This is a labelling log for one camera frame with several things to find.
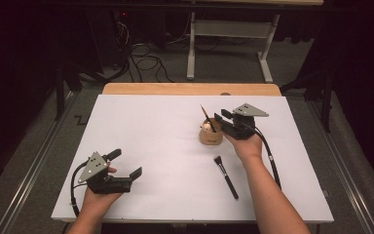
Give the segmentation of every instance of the wooden table edge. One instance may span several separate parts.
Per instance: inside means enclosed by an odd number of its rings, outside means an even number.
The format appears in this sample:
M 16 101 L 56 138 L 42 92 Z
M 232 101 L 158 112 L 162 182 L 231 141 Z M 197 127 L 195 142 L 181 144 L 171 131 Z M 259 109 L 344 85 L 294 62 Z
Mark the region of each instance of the wooden table edge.
M 109 83 L 103 95 L 281 96 L 275 84 Z

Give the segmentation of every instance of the brush bristles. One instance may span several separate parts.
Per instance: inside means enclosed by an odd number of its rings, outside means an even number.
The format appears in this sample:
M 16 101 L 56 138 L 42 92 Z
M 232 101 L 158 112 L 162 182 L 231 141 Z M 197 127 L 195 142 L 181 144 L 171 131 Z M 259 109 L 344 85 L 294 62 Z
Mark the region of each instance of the brush bristles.
M 218 156 L 217 158 L 215 158 L 215 159 L 214 159 L 214 162 L 215 162 L 216 164 L 221 164 L 221 157 Z

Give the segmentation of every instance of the cup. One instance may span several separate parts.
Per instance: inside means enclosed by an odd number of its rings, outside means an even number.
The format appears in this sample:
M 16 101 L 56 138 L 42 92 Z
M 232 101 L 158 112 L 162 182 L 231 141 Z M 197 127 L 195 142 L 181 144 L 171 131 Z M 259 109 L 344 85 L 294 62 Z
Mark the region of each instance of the cup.
M 214 118 L 210 118 L 211 124 L 214 126 L 215 132 L 212 130 L 208 120 L 204 120 L 199 133 L 200 142 L 206 145 L 218 145 L 223 141 L 220 124 Z

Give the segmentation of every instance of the white tabletop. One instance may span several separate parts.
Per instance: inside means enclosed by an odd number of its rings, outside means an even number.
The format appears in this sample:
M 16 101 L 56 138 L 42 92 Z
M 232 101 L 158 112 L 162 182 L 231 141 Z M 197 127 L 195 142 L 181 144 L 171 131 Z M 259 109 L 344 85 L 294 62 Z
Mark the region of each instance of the white tabletop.
M 269 113 L 256 117 L 278 167 L 282 190 L 306 222 L 333 221 L 285 97 L 100 95 L 59 194 L 52 218 L 71 221 L 69 186 L 73 171 L 94 151 L 116 148 L 114 176 L 143 175 L 105 216 L 114 222 L 254 221 L 251 198 L 240 159 L 226 139 L 220 145 L 199 142 L 200 125 L 221 109 L 245 102 Z M 264 154 L 269 170 L 270 163 Z M 213 159 L 220 155 L 240 198 L 235 200 Z M 82 204 L 85 186 L 75 189 Z

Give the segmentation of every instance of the metal rail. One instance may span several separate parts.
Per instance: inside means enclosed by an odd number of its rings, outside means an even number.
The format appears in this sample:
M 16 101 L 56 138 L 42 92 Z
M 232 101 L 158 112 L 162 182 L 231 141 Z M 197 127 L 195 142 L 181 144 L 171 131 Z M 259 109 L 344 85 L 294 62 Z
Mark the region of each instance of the metal rail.
M 20 184 L 17 193 L 15 194 L 10 206 L 6 210 L 5 214 L 1 218 L 0 221 L 0 234 L 10 233 L 11 228 L 13 227 L 17 217 L 20 213 L 20 210 L 23 207 L 23 204 L 26 201 L 32 187 L 40 174 L 45 162 L 48 158 L 48 150 L 50 149 L 56 134 L 62 125 L 62 122 L 68 113 L 68 110 L 71 108 L 72 104 L 75 102 L 77 95 L 69 92 L 66 98 L 66 108 L 60 118 L 53 123 L 51 126 L 50 131 L 48 132 L 47 136 L 41 148 L 39 149 L 37 155 L 35 156 L 32 165 L 29 167 L 28 172 L 26 173 L 25 177 L 23 178 L 22 183 Z
M 308 104 L 309 110 L 316 117 L 315 119 L 318 123 L 318 126 L 320 127 L 321 133 L 323 134 L 323 137 L 326 140 L 326 143 L 331 151 L 333 162 L 338 169 L 337 172 L 339 174 L 339 177 L 341 178 L 341 182 L 345 187 L 345 190 L 356 212 L 357 218 L 362 225 L 363 230 L 365 231 L 365 233 L 374 234 L 374 219 L 372 217 L 372 214 L 369 212 L 365 201 L 363 200 L 362 195 L 355 184 L 354 179 L 349 173 L 349 170 L 345 165 L 345 162 L 341 154 L 339 153 L 335 142 L 333 141 L 332 135 L 324 129 L 323 125 L 320 122 L 318 106 L 314 101 L 306 101 L 306 103 Z

